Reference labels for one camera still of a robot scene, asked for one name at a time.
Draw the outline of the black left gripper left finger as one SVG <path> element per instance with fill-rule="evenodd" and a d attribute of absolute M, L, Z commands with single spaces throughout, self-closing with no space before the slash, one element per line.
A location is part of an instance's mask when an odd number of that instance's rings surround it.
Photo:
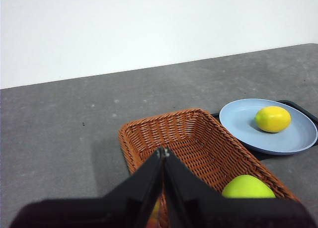
<path fill-rule="evenodd" d="M 24 206 L 12 228 L 144 228 L 161 194 L 163 148 L 99 198 L 49 199 Z"/>

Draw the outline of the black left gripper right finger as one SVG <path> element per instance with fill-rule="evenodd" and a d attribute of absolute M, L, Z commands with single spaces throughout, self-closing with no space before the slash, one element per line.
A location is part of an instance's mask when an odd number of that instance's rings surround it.
<path fill-rule="evenodd" d="M 315 228 L 296 201 L 280 198 L 225 198 L 163 149 L 163 178 L 173 228 Z"/>

